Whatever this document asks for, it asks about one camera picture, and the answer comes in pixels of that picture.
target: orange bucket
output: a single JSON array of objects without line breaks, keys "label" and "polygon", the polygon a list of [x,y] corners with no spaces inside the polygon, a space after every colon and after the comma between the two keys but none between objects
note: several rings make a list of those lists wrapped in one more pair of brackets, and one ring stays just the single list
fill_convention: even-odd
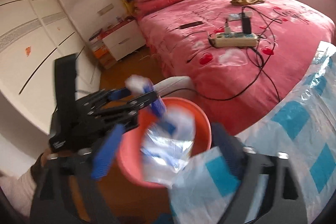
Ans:
[{"label": "orange bucket", "polygon": [[[210,149],[211,128],[210,123],[203,110],[193,102],[178,98],[162,98],[167,107],[177,105],[188,109],[195,116],[196,134],[192,155],[202,153]],[[142,155],[140,147],[146,129],[157,120],[151,112],[146,109],[139,111],[139,127],[126,132],[119,146],[117,161],[124,176],[132,183],[148,188],[164,188],[163,185],[143,180],[142,176]]]}]

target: wall light switch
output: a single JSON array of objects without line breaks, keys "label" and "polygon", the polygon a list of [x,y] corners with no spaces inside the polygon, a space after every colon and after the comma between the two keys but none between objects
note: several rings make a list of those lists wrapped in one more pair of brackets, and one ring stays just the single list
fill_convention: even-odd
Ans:
[{"label": "wall light switch", "polygon": [[104,7],[103,9],[101,9],[100,11],[98,11],[97,13],[98,13],[100,16],[102,16],[103,14],[106,14],[109,10],[111,10],[111,9],[113,9],[113,8],[114,8],[114,6],[113,6],[113,4],[111,3],[111,4],[107,5],[106,7]]}]

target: metal bolt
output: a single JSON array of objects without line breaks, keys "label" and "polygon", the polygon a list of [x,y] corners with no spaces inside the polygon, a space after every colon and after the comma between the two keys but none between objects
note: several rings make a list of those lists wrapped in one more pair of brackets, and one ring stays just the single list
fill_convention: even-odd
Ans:
[{"label": "metal bolt", "polygon": [[50,155],[48,155],[48,160],[55,160],[55,159],[57,159],[58,158],[58,154],[50,154]]},{"label": "metal bolt", "polygon": [[277,157],[279,159],[284,159],[284,160],[288,160],[289,159],[289,155],[285,152],[278,152],[277,153]]},{"label": "metal bolt", "polygon": [[81,150],[78,150],[78,155],[80,156],[84,156],[84,155],[88,155],[92,152],[91,148],[82,148]]},{"label": "metal bolt", "polygon": [[257,152],[255,151],[255,149],[253,147],[250,146],[245,146],[243,147],[243,151],[245,153],[249,153],[249,154],[256,154]]}]

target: pink bedspread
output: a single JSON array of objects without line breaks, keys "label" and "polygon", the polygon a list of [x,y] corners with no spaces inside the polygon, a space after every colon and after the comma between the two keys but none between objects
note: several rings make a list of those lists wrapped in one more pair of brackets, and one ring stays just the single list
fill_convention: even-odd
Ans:
[{"label": "pink bedspread", "polygon": [[[217,99],[232,97],[253,81],[259,69],[250,61],[237,62],[246,63],[240,66],[227,65],[225,52],[229,48],[206,49],[209,43],[205,33],[190,35],[202,30],[213,33],[224,25],[228,14],[241,12],[241,7],[233,6],[230,1],[185,0],[139,21],[147,45],[157,54],[166,77],[188,75],[199,93]],[[283,20],[283,24],[271,25],[278,46],[264,68],[283,99],[304,76],[319,42],[334,41],[335,25],[327,16],[295,0],[266,0],[264,4],[253,7],[271,18],[279,17]],[[195,21],[204,24],[174,30],[182,24]],[[265,22],[256,12],[251,22],[254,33],[263,31]],[[241,31],[240,21],[231,22],[230,27],[232,31]],[[272,42],[270,31],[265,34]],[[200,53],[187,63],[197,52]],[[214,58],[206,65],[201,65],[200,60],[206,52]],[[255,60],[252,51],[249,51],[249,55]],[[233,100],[219,102],[198,98],[197,103],[211,121],[221,122],[230,134],[235,135],[265,116],[278,101],[272,83],[261,73],[246,92]]]}]

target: white power strip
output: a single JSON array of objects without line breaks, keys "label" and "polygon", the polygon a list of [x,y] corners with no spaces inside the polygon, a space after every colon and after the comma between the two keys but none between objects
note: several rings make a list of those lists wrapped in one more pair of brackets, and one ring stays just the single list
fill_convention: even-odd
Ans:
[{"label": "white power strip", "polygon": [[217,33],[215,37],[216,47],[255,47],[258,37],[254,34],[242,32]]}]

